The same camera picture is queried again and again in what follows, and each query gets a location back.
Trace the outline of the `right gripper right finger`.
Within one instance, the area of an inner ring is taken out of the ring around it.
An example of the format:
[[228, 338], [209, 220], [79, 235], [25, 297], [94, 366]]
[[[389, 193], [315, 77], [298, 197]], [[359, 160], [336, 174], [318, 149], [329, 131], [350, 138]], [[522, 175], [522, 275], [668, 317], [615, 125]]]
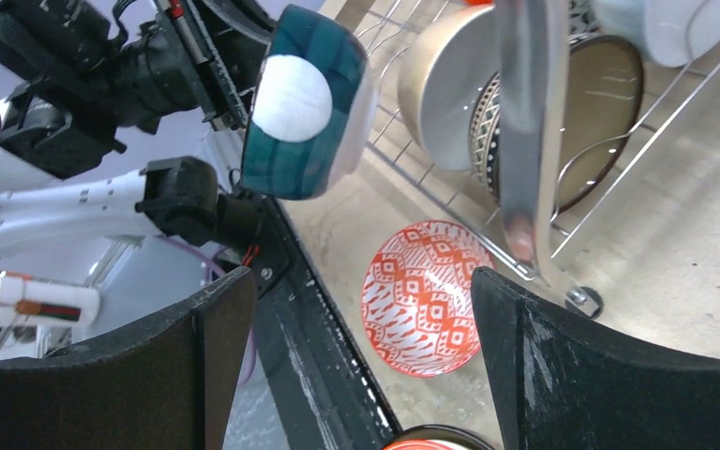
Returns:
[[559, 307], [488, 268], [472, 307], [507, 449], [720, 449], [720, 359]]

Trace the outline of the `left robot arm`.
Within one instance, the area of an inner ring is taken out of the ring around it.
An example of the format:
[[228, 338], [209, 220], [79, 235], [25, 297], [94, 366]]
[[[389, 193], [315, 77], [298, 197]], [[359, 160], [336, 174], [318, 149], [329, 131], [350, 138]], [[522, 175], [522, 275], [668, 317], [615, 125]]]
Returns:
[[86, 1], [0, 1], [0, 259], [63, 239], [177, 236], [246, 246], [258, 196], [219, 189], [194, 156], [90, 183], [77, 175], [198, 109], [215, 130], [245, 128], [274, 21], [255, 1], [159, 1], [131, 40]]

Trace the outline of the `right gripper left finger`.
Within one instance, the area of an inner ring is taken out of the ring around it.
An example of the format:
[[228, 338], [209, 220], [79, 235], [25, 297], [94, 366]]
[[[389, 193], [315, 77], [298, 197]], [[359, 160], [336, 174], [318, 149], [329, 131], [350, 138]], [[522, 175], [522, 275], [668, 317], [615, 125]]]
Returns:
[[219, 449], [256, 299], [238, 267], [59, 355], [0, 360], [0, 449]]

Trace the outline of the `beige speckled bowl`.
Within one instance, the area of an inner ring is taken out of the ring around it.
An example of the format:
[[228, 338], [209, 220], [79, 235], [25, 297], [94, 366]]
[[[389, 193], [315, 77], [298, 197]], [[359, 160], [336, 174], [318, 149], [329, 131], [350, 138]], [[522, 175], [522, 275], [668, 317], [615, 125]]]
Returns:
[[465, 7], [428, 25], [401, 56], [399, 116], [440, 169], [472, 167], [469, 130], [475, 104], [500, 69], [491, 4]]

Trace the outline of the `red geometric pattern bowl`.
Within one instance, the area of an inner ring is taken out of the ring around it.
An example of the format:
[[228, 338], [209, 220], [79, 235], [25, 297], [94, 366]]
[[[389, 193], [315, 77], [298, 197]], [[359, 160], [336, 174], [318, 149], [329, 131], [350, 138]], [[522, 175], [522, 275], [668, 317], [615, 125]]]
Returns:
[[391, 368], [430, 378], [454, 371], [480, 350], [471, 278], [491, 253], [465, 227], [445, 220], [413, 223], [377, 250], [361, 307], [366, 336]]

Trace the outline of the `steel two-tier dish rack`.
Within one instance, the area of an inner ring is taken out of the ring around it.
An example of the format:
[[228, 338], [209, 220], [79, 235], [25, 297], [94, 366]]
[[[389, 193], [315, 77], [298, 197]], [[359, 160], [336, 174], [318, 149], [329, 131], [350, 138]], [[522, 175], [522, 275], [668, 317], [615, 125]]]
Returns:
[[[382, 99], [358, 174], [339, 191], [338, 220], [326, 232], [334, 248], [324, 264], [341, 297], [359, 300], [356, 282], [373, 251], [420, 219], [449, 218], [496, 247], [514, 242], [507, 224], [516, 182], [503, 186], [505, 209], [482, 197], [473, 176], [427, 160], [400, 117], [395, 80], [417, 34], [456, 12], [456, 1], [347, 1], [337, 12], [382, 72]], [[528, 169], [534, 260], [510, 274], [555, 295], [573, 285], [599, 291], [603, 320], [619, 328], [720, 326], [720, 44], [681, 68], [646, 68], [636, 123], [625, 131], [612, 174], [568, 212], [550, 212], [569, 165], [555, 155], [560, 111], [569, 96], [548, 98], [544, 157]]]

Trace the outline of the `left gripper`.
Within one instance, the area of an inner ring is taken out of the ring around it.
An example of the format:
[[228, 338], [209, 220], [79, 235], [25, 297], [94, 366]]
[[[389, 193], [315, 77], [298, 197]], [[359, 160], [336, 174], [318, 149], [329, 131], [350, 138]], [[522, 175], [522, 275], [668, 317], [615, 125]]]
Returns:
[[254, 1], [160, 1], [131, 39], [86, 1], [0, 1], [0, 64], [22, 79], [0, 147], [67, 179], [124, 152], [119, 128], [155, 134], [200, 109], [213, 128], [243, 128], [274, 22]]

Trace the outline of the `white red-rimmed bowl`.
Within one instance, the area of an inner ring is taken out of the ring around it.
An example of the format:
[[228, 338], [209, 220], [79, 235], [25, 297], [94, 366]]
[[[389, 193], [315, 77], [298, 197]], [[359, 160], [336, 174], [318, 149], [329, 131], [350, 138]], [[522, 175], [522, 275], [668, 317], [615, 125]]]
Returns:
[[357, 37], [288, 5], [262, 63], [241, 160], [244, 188], [284, 200], [322, 196], [353, 173], [380, 89]]

